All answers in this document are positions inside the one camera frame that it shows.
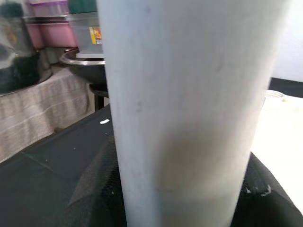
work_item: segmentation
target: white pipe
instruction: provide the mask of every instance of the white pipe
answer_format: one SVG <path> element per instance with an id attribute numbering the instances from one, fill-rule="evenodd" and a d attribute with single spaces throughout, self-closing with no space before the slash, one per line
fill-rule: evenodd
<path id="1" fill-rule="evenodd" d="M 128 226 L 229 226 L 289 1 L 98 1 Z"/>

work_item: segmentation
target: gray tablecloth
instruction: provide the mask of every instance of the gray tablecloth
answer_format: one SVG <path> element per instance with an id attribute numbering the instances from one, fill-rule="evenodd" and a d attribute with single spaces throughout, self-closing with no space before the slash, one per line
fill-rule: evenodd
<path id="1" fill-rule="evenodd" d="M 0 162 L 92 113 L 85 82 L 60 69 L 47 81 L 0 97 Z"/>

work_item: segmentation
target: black surface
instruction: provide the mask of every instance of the black surface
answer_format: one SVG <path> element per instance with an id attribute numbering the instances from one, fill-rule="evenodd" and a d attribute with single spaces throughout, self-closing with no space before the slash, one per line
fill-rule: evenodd
<path id="1" fill-rule="evenodd" d="M 100 124 L 105 119 L 109 106 L 0 165 L 1 226 L 126 226 L 113 128 L 111 121 Z M 298 226 L 301 213 L 251 155 L 232 227 Z"/>
<path id="2" fill-rule="evenodd" d="M 100 197 L 102 188 L 96 190 L 93 187 L 87 194 L 81 190 L 79 192 L 77 188 L 83 176 L 87 176 L 87 168 L 98 158 L 98 154 L 108 151 L 113 129 L 110 122 L 100 124 L 104 119 L 111 120 L 109 107 L 34 144 L 0 165 L 1 226 L 56 227 L 68 219 L 66 214 L 98 210 L 98 207 L 93 206 L 95 201 L 106 200 L 106 197 Z M 97 185 L 98 179 L 102 177 L 104 176 L 101 173 L 96 182 L 91 180 L 90 183 Z M 77 200 L 71 204 L 75 193 L 86 200 L 82 206 L 79 205 L 84 211 L 71 208 L 81 203 Z"/>
<path id="3" fill-rule="evenodd" d="M 303 98 L 302 82 L 272 78 L 268 89 L 282 92 L 283 94 L 288 96 Z"/>

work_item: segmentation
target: stacked containers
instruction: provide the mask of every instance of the stacked containers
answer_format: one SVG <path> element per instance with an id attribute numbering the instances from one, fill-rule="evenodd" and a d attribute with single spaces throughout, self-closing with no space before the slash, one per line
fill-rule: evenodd
<path id="1" fill-rule="evenodd" d="M 69 0 L 67 19 L 75 33 L 78 58 L 103 58 L 102 34 L 95 0 Z"/>
<path id="2" fill-rule="evenodd" d="M 34 46 L 41 49 L 49 47 L 77 47 L 74 33 L 66 16 L 28 17 L 27 29 Z"/>
<path id="3" fill-rule="evenodd" d="M 69 13 L 67 0 L 32 0 L 31 6 L 36 17 L 61 16 Z"/>

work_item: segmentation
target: metal pot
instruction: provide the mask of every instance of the metal pot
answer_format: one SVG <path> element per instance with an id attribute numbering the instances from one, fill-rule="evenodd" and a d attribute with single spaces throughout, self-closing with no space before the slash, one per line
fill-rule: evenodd
<path id="1" fill-rule="evenodd" d="M 106 83 L 104 59 L 76 58 L 79 50 L 68 51 L 60 58 L 60 62 L 67 65 L 76 76 L 85 79 L 90 84 Z"/>

